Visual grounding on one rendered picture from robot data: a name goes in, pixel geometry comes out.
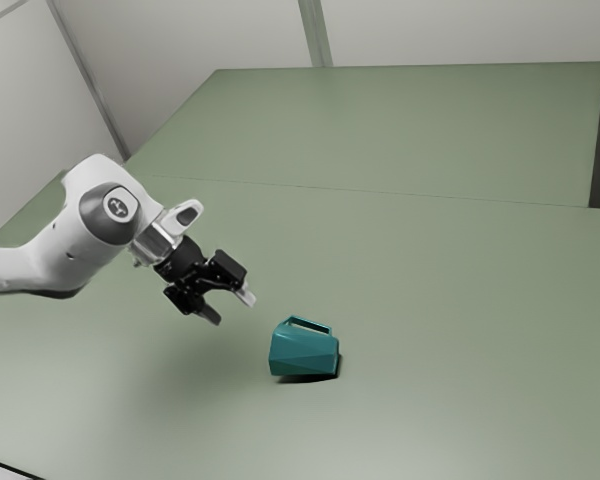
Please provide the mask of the teal faceted mug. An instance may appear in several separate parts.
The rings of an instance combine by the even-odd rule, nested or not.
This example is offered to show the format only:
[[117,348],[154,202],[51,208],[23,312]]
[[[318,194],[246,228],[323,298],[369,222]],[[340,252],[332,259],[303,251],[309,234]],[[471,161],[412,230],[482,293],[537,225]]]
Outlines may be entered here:
[[273,330],[268,353],[272,376],[334,376],[339,339],[330,326],[292,315]]

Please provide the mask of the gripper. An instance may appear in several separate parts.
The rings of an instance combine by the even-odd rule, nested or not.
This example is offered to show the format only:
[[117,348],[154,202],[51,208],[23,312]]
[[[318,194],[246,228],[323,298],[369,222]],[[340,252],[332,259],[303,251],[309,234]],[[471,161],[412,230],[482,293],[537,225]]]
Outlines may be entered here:
[[[165,281],[163,294],[183,315],[196,315],[218,326],[221,315],[211,307],[202,295],[181,289],[176,282],[187,277],[196,266],[204,265],[207,258],[199,245],[191,238],[183,238],[167,257],[153,266],[153,270]],[[214,289],[235,295],[244,305],[254,306],[256,295],[247,282],[247,270],[226,251],[217,249],[207,261],[210,283]]]

